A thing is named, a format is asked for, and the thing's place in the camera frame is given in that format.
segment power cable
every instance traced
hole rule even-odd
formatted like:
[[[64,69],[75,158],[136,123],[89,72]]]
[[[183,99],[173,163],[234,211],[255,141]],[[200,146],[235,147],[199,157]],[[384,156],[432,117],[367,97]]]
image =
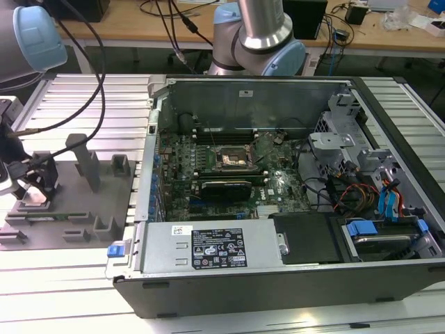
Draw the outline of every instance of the power cable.
[[[73,12],[73,14],[76,16],[76,18],[79,21],[83,22],[88,27],[88,29],[92,32],[92,34],[96,38],[97,42],[99,43],[99,47],[100,47],[101,52],[102,52],[102,77],[99,78],[99,75],[98,75],[97,71],[94,70],[95,74],[97,75],[96,77],[98,78],[98,82],[99,82],[97,87],[96,87],[96,89],[95,89],[95,91],[93,92],[91,97],[87,100],[87,102],[85,102],[85,104],[78,111],[73,113],[70,117],[68,117],[68,118],[66,118],[66,119],[64,119],[64,120],[62,120],[60,122],[57,122],[56,124],[50,125],[48,127],[37,128],[37,129],[25,129],[23,131],[14,132],[14,133],[11,133],[9,137],[21,137],[21,136],[28,136],[28,135],[31,135],[31,134],[39,134],[41,132],[46,132],[46,131],[49,131],[49,130],[53,130],[55,128],[58,128],[58,127],[61,127],[61,126],[65,125],[65,124],[67,124],[68,122],[70,122],[71,120],[73,120],[77,116],[79,116],[81,113],[83,113],[90,106],[90,104],[95,100],[96,96],[99,94],[99,91],[101,91],[101,89],[103,89],[105,76],[106,76],[106,68],[105,68],[106,59],[105,59],[105,48],[104,48],[104,44],[102,42],[102,39],[100,38],[99,34],[97,34],[96,30],[94,30],[94,28],[91,26],[91,24],[85,19],[85,17],[76,8],[74,8],[66,0],[60,0],[60,1],[69,10],[71,10]],[[55,17],[51,13],[51,8],[49,8],[47,6],[47,9],[50,12],[51,16]],[[78,44],[76,38],[67,30],[66,26],[59,19],[57,19],[56,21],[58,22],[58,24],[60,25],[62,30],[64,30],[64,32],[68,35],[68,37],[70,37],[70,39],[73,41],[73,43],[79,48],[81,53],[85,56],[85,58],[87,59],[87,61],[91,65],[91,67],[93,67],[93,69],[94,69],[94,66],[92,65],[92,62],[90,61],[90,59],[88,58],[88,55],[85,53],[83,48]]]
[[[97,42],[99,43],[99,47],[100,47],[101,52],[102,52],[102,77],[100,77],[98,72],[96,71],[96,69],[94,69],[94,66],[92,66],[91,59],[88,57],[87,53],[81,48],[81,46],[77,42],[76,38],[68,31],[66,26],[59,19],[57,19],[57,22],[60,25],[60,27],[62,28],[62,30],[64,30],[64,32],[66,32],[68,37],[79,48],[81,53],[85,56],[86,60],[93,67],[96,79],[99,82],[99,85],[98,85],[97,88],[99,89],[99,91],[101,93],[101,101],[102,101],[101,114],[100,114],[99,122],[97,123],[97,126],[95,127],[95,129],[93,130],[93,132],[89,136],[87,136],[86,138],[84,138],[83,140],[81,140],[81,141],[79,141],[77,143],[71,144],[71,145],[67,146],[66,148],[63,148],[62,150],[56,151],[55,153],[52,153],[50,155],[47,155],[47,156],[44,156],[44,157],[40,157],[40,158],[38,158],[38,159],[36,159],[34,161],[31,161],[30,166],[29,166],[30,170],[34,169],[35,167],[38,167],[39,165],[43,164],[44,162],[46,162],[46,161],[48,161],[50,159],[53,159],[54,157],[57,157],[60,154],[63,154],[65,152],[69,152],[70,150],[73,150],[74,148],[77,148],[80,145],[83,145],[83,144],[87,143],[88,141],[90,141],[91,139],[93,139],[95,137],[95,135],[97,134],[97,132],[100,130],[100,128],[102,126],[102,123],[104,122],[104,117],[105,117],[106,102],[105,102],[105,92],[104,92],[104,80],[105,80],[105,76],[106,76],[106,53],[105,53],[104,44],[103,44],[102,39],[100,38],[100,36],[97,34],[96,30],[94,30],[94,28],[91,26],[91,24],[85,19],[85,17],[76,8],[74,8],[67,0],[60,0],[60,1],[76,16],[76,18],[79,21],[83,22],[90,29],[92,34],[95,36]],[[59,122],[59,123],[56,123],[55,125],[52,125],[52,126],[47,127],[47,128],[48,129],[54,129],[54,128],[60,126],[60,124],[63,123],[63,122],[69,122],[71,119],[76,117],[76,116],[74,116],[75,114],[79,115],[81,113],[81,111],[80,112],[79,111],[77,111],[76,113],[71,115],[69,118],[67,118],[67,120]]]
[[[2,87],[2,88],[0,88],[0,93],[5,93],[5,92],[12,91],[12,90],[29,87],[29,86],[35,84],[36,82],[39,82],[41,80],[41,78],[43,78],[44,75],[45,75],[44,73],[37,73],[32,79],[28,80],[27,82],[20,83],[15,86]]]
[[[199,31],[198,31],[198,27],[196,24],[194,24],[187,16],[185,16],[178,8],[177,4],[173,1],[173,0],[168,0],[169,3],[171,2],[171,4],[173,5],[173,7],[175,7],[175,10],[177,11],[177,14],[181,17],[182,23],[184,23],[184,25],[187,27],[187,29],[191,32],[194,33],[195,35],[198,35],[201,37],[201,39],[203,39],[207,44],[211,45],[213,47],[213,43],[210,42],[210,40],[208,40],[204,35],[202,35]]]
[[[164,15],[164,14],[162,14],[162,15],[160,15],[160,14],[156,14],[156,13],[153,13],[153,12],[151,11],[151,9],[150,9],[150,10],[146,10],[146,9],[144,9],[144,6],[145,6],[146,4],[148,4],[148,3],[153,4],[153,2],[154,2],[154,0],[148,0],[148,1],[144,1],[144,2],[142,2],[142,3],[139,5],[139,10],[140,10],[141,12],[147,14],[147,15],[154,16],[154,17],[166,17],[166,18],[169,18],[169,17],[171,16],[171,15]],[[215,1],[213,1],[213,2],[209,2],[209,3],[203,3],[202,5],[198,5],[198,6],[195,6],[195,7],[189,8],[189,9],[186,9],[186,10],[181,10],[180,13],[181,13],[181,14],[184,14],[184,15],[187,15],[189,12],[192,12],[192,11],[194,11],[194,10],[200,9],[200,8],[202,8],[202,7],[205,7],[205,6],[213,5],[214,3],[217,3],[217,2],[220,2],[220,0],[215,0]],[[177,14],[173,14],[173,17],[175,17],[175,18],[180,18],[181,16],[180,16],[179,13],[177,13]]]
[[[162,24],[164,25],[164,29],[165,29],[165,32],[167,33],[167,36],[168,36],[168,39],[170,40],[170,43],[171,43],[171,45],[172,45],[172,48],[173,48],[173,51],[175,51],[175,54],[176,54],[176,57],[181,61],[181,63],[183,63],[193,74],[196,74],[196,72],[194,71],[194,69],[193,68],[191,68],[189,65],[188,65],[188,63],[187,63],[187,60],[186,60],[186,57],[184,56],[184,54],[182,53],[182,51],[179,49],[179,45],[178,45],[178,43],[177,43],[177,41],[176,41],[176,32],[175,32],[175,23],[174,23],[174,20],[173,20],[173,18],[172,18],[172,7],[171,7],[171,0],[168,0],[168,5],[169,5],[169,11],[170,11],[170,14],[171,14],[171,16],[170,16],[170,18],[171,18],[171,25],[172,25],[172,33],[173,33],[173,38],[172,38],[172,35],[170,34],[170,31],[168,30],[168,27],[167,27],[167,23],[165,22],[165,17],[164,17],[164,15],[163,15],[163,13],[162,13],[162,10],[161,10],[161,7],[160,7],[160,5],[159,5],[159,1],[158,0],[154,0],[154,3],[156,4],[156,7],[158,8],[158,11],[159,11],[159,15],[160,15],[160,18],[161,18],[161,20],[162,20]]]

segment gray floor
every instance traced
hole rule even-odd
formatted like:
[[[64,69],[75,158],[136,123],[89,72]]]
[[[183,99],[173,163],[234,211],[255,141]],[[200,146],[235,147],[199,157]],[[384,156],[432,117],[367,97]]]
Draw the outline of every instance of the gray floor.
[[[88,48],[94,64],[100,64],[100,53],[96,47]],[[167,49],[139,49],[140,62],[134,63],[132,53],[129,48],[106,48],[107,72],[108,73],[172,73],[188,74],[189,70],[177,59],[173,65],[167,64],[167,56],[171,53]],[[186,57],[191,65],[194,65],[198,52],[188,54]],[[197,72],[202,72],[209,68],[210,57],[203,60],[197,68]],[[316,71],[316,75],[327,75],[329,72],[330,60],[326,64],[321,64]],[[437,68],[439,59],[414,59],[410,69],[405,68],[406,58],[388,58],[382,70],[377,70],[375,64],[378,57],[365,56],[344,56],[335,75],[338,76],[361,76],[361,77],[404,77],[418,94],[428,103],[435,95],[439,87],[445,84],[443,70]],[[52,72],[59,73],[80,73],[79,66],[74,56],[74,52],[69,48],[68,62]],[[25,103],[33,91],[33,87],[21,91],[11,92],[18,96],[22,103]],[[433,110],[445,119],[445,91],[432,106]]]

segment wooden desk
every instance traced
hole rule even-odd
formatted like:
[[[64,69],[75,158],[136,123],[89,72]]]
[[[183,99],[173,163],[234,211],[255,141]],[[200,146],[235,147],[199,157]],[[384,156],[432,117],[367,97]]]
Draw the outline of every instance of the wooden desk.
[[[111,0],[102,22],[92,24],[107,47],[160,47],[171,48],[160,18],[149,16],[139,10],[139,0]],[[344,0],[329,0],[327,13]],[[412,9],[424,14],[428,9],[429,0],[411,0]],[[179,5],[181,9],[191,8],[193,5]],[[165,3],[161,4],[164,14],[168,13]],[[213,13],[215,6],[206,6],[196,12],[193,22],[199,27],[200,33],[213,40]],[[340,10],[337,16],[344,18],[346,11]],[[406,31],[385,31],[380,24],[382,13],[369,13],[361,26],[354,26],[355,38],[345,50],[345,54],[362,56],[400,56],[415,58],[443,58],[445,57],[445,38],[435,38],[424,30],[412,27]],[[177,39],[184,49],[210,49],[197,35],[190,33],[178,19],[175,20]],[[79,39],[83,46],[97,46],[88,28],[80,22],[67,21],[68,29]],[[350,30],[339,20],[334,19],[334,26],[338,29]],[[319,56],[324,52],[328,42],[327,27],[322,25],[316,40],[304,40],[307,47],[307,61],[303,74],[314,75]],[[76,57],[83,73],[89,73],[90,68],[86,59],[76,50]]]

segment white sticker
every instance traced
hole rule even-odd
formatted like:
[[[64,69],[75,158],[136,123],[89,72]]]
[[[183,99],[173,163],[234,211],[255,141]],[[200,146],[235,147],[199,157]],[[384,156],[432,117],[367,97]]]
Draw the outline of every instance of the white sticker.
[[[240,90],[239,97],[253,97],[253,90]]]
[[[229,257],[229,261],[233,260],[233,261],[245,261],[245,256],[234,256],[233,258]]]
[[[33,217],[27,218],[28,221],[55,221],[53,217]]]
[[[192,235],[192,225],[173,225],[172,235]]]

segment connector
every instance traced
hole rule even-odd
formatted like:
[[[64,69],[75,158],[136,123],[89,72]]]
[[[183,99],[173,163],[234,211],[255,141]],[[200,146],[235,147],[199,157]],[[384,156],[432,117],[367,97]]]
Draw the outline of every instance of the connector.
[[[182,23],[187,27],[191,33],[197,33],[197,26],[187,16],[181,15]]]
[[[181,63],[187,64],[186,57],[184,56],[184,54],[182,52],[180,52],[179,50],[175,50],[175,54]]]
[[[11,132],[8,134],[8,138],[17,138],[22,136],[29,136],[30,134],[38,134],[40,129],[25,129],[23,131]]]
[[[400,183],[401,182],[398,179],[392,180],[392,182],[385,187],[385,191],[391,191],[392,189],[396,188]]]
[[[349,32],[347,32],[346,30],[335,29],[334,40],[345,42],[348,40],[349,35],[350,35]]]
[[[358,172],[360,170],[359,166],[354,164],[351,160],[347,160],[345,163],[345,168],[351,172]]]

